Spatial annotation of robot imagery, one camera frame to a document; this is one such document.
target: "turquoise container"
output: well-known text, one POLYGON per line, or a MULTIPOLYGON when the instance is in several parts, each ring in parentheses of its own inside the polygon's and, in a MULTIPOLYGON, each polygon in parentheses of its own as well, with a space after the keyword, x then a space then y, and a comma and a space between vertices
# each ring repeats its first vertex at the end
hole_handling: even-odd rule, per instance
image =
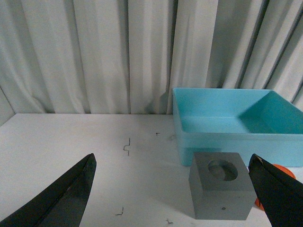
POLYGON ((303 166, 303 113, 272 90, 174 88, 173 117, 182 165, 194 152, 256 153, 303 166))

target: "white curtain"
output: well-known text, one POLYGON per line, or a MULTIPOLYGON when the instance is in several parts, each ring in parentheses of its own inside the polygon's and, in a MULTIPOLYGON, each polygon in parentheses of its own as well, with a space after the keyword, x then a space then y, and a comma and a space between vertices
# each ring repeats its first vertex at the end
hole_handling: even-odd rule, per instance
POLYGON ((169 114, 173 87, 273 89, 303 110, 302 11, 303 0, 2 0, 0 119, 169 114))

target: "white table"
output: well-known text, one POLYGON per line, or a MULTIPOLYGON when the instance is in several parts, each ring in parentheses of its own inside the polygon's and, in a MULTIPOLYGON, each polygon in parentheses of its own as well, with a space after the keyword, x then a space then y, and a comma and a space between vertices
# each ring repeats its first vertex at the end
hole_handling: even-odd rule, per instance
POLYGON ((82 227, 271 226, 255 206, 246 221, 193 218, 171 115, 16 114, 0 127, 0 220, 89 153, 97 169, 82 227))

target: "circular hole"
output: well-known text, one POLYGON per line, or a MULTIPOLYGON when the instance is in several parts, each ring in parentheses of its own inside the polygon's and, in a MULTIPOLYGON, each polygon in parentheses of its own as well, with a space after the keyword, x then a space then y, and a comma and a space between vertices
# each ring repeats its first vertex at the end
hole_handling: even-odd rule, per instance
POLYGON ((208 163, 208 171, 217 179, 232 181, 237 178, 237 168, 230 162, 222 159, 214 159, 208 163))

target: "gray cube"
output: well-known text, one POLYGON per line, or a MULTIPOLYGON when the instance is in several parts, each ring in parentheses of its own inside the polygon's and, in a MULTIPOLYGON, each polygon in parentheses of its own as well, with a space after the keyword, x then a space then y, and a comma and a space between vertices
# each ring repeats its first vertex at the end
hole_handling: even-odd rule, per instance
POLYGON ((189 186, 196 219, 246 220, 257 198, 238 153, 194 153, 189 186))

